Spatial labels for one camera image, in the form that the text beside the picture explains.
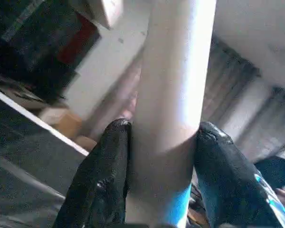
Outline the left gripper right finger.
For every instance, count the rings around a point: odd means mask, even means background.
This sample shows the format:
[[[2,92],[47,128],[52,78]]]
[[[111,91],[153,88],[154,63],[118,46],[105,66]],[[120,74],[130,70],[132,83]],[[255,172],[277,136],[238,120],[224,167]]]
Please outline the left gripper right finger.
[[[285,204],[277,191],[210,122],[201,122],[194,166],[210,226],[285,228]]]

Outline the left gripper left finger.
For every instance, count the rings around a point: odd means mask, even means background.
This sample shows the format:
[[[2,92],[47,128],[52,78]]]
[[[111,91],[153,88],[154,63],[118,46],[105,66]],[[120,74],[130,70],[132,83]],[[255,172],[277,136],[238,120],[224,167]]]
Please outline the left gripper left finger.
[[[125,221],[131,123],[112,121],[79,165],[56,228],[110,228]]]

